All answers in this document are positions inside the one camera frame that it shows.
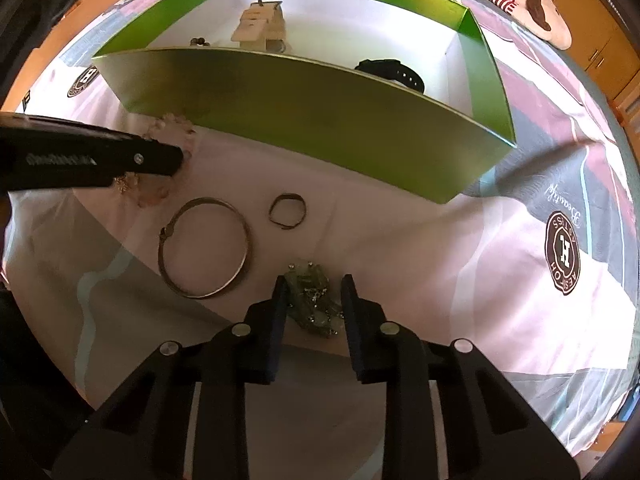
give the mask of brown logo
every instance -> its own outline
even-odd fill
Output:
[[[87,88],[92,82],[94,82],[94,79],[97,78],[99,75],[100,75],[100,72],[98,72],[98,69],[95,66],[91,65],[89,68],[87,68],[84,72],[82,72],[78,76],[78,79],[76,79],[74,83],[71,85],[71,88],[66,93],[66,96],[67,97],[77,96],[80,92],[82,92],[85,88]]]
[[[580,250],[574,226],[562,211],[546,221],[545,256],[556,288],[565,296],[571,293],[580,277]]]

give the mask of screw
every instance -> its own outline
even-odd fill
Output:
[[[174,355],[179,349],[180,346],[175,341],[165,341],[160,345],[160,353],[162,355]]]
[[[390,321],[385,321],[382,325],[380,325],[380,332],[384,335],[396,335],[400,332],[400,327],[395,323]]]
[[[231,333],[236,337],[245,337],[251,333],[251,327],[247,323],[238,323],[233,326]]]
[[[458,339],[453,343],[453,348],[463,354],[468,354],[474,349],[474,345],[469,339]]]

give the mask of black bracelet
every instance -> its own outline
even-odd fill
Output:
[[[164,266],[164,242],[174,234],[175,223],[178,221],[178,218],[180,218],[180,216],[182,216],[186,211],[188,211],[192,207],[196,207],[203,204],[219,205],[229,209],[229,211],[231,211],[236,215],[236,218],[239,219],[240,223],[242,224],[242,229],[244,230],[244,255],[242,256],[242,260],[240,261],[240,265],[238,266],[238,269],[236,270],[236,272],[234,272],[234,275],[231,276],[231,278],[226,280],[226,283],[219,286],[216,290],[212,292],[208,292],[207,294],[203,294],[199,296],[197,294],[191,294],[190,292],[182,290],[179,286],[177,286],[172,281],[171,278],[169,278],[169,274],[166,272],[166,267]],[[240,277],[244,275],[244,271],[246,270],[246,267],[248,266],[249,261],[251,260],[253,243],[252,243],[252,237],[251,237],[251,229],[249,229],[249,224],[246,222],[244,217],[240,214],[240,212],[235,207],[217,198],[204,196],[201,198],[195,198],[194,200],[190,200],[189,202],[187,202],[178,210],[178,212],[174,215],[174,217],[171,218],[171,221],[165,227],[160,229],[159,238],[160,238],[160,241],[158,243],[158,268],[160,269],[160,275],[162,276],[162,278],[164,279],[164,282],[172,291],[174,291],[176,294],[180,294],[180,296],[189,298],[190,300],[206,300],[207,298],[212,298],[213,296],[220,294],[224,290],[231,287],[231,285],[235,285],[237,281],[240,279]]]
[[[407,88],[424,94],[424,81],[422,81],[422,78],[397,59],[365,59],[358,63],[356,70],[377,75],[390,81],[398,81]]]
[[[293,225],[291,225],[291,224],[283,224],[283,223],[278,222],[277,220],[275,220],[273,218],[273,210],[283,200],[295,200],[296,202],[300,202],[302,204],[302,207],[303,207],[302,217],[300,218],[300,220],[298,220]],[[269,221],[274,223],[274,224],[276,224],[277,226],[279,226],[283,231],[288,231],[290,229],[295,229],[300,224],[302,224],[303,221],[305,221],[305,218],[306,218],[306,202],[305,202],[305,199],[302,198],[297,193],[283,193],[281,195],[278,195],[275,198],[275,200],[273,201],[273,203],[271,203],[271,207],[269,208]]]

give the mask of wooden block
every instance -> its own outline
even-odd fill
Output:
[[[268,7],[254,7],[253,4],[245,9],[240,16],[242,20],[270,20],[273,17],[273,9]]]
[[[258,41],[264,36],[267,20],[242,20],[231,36],[231,41]]]
[[[245,50],[259,50],[261,52],[266,52],[267,40],[265,38],[261,38],[258,41],[241,41],[240,48],[244,48]]]
[[[287,34],[284,27],[268,27],[264,37],[267,40],[286,40]]]

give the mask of copper ring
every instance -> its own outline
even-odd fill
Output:
[[[273,210],[283,200],[295,200],[296,202],[300,202],[302,204],[302,207],[303,207],[302,217],[295,224],[283,224],[273,218]],[[269,208],[269,221],[279,226],[280,229],[282,229],[283,231],[295,229],[300,224],[302,224],[303,221],[305,221],[305,218],[306,218],[306,202],[305,202],[305,199],[302,198],[297,193],[283,193],[281,195],[278,195],[275,198],[275,200],[271,203],[271,207]]]
[[[174,234],[175,223],[178,221],[178,218],[180,218],[180,216],[182,216],[186,211],[188,211],[192,207],[196,207],[203,204],[219,205],[226,209],[229,209],[229,211],[231,211],[233,214],[236,215],[236,218],[238,218],[238,220],[242,224],[242,229],[244,230],[244,255],[242,256],[242,260],[240,261],[240,265],[236,269],[236,272],[234,272],[231,278],[226,280],[226,283],[219,286],[216,290],[212,292],[208,292],[207,294],[203,294],[199,296],[197,294],[191,294],[190,292],[181,289],[169,277],[169,274],[166,272],[166,267],[164,266],[164,242]],[[171,221],[165,227],[160,229],[159,238],[160,238],[160,241],[158,243],[158,267],[160,269],[160,275],[162,276],[162,278],[164,279],[164,282],[172,291],[174,291],[176,294],[180,294],[180,296],[189,298],[190,300],[206,300],[207,298],[212,298],[213,296],[220,294],[224,290],[230,289],[231,286],[233,285],[237,285],[241,277],[244,276],[244,272],[246,271],[249,265],[249,262],[251,260],[253,242],[252,242],[251,229],[249,228],[249,224],[246,222],[242,214],[231,204],[224,202],[223,200],[219,200],[217,198],[212,198],[209,196],[195,198],[194,200],[190,200],[185,205],[183,205],[178,210],[178,212],[174,215],[174,217],[171,218]]]

